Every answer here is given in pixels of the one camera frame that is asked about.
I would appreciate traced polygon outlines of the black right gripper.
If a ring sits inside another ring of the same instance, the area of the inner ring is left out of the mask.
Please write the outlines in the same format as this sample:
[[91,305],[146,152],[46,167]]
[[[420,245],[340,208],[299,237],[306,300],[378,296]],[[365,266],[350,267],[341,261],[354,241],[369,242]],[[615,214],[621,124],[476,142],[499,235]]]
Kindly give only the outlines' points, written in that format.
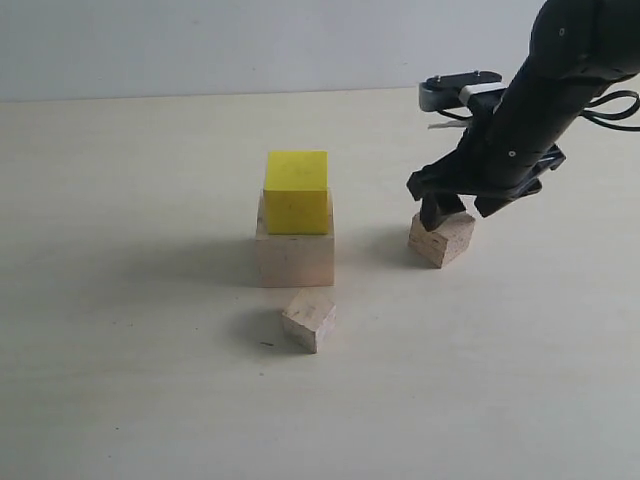
[[539,177],[564,160],[556,143],[589,105],[625,79],[620,49],[564,53],[531,51],[502,91],[469,98],[470,115],[457,146],[412,173],[407,188],[421,200],[426,231],[464,212],[459,195],[489,217],[522,196],[538,192]]

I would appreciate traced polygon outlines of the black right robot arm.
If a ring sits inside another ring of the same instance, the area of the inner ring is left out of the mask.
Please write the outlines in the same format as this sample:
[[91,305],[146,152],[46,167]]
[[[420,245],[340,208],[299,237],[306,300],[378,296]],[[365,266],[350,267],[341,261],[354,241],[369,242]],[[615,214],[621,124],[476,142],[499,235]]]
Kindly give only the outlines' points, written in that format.
[[492,71],[433,76],[419,85],[424,112],[466,108],[453,151],[413,172],[407,188],[433,231],[466,207],[488,217],[542,189],[565,160],[558,139],[579,117],[594,118],[608,89],[639,73],[636,1],[547,1],[533,23],[528,55],[509,84]]

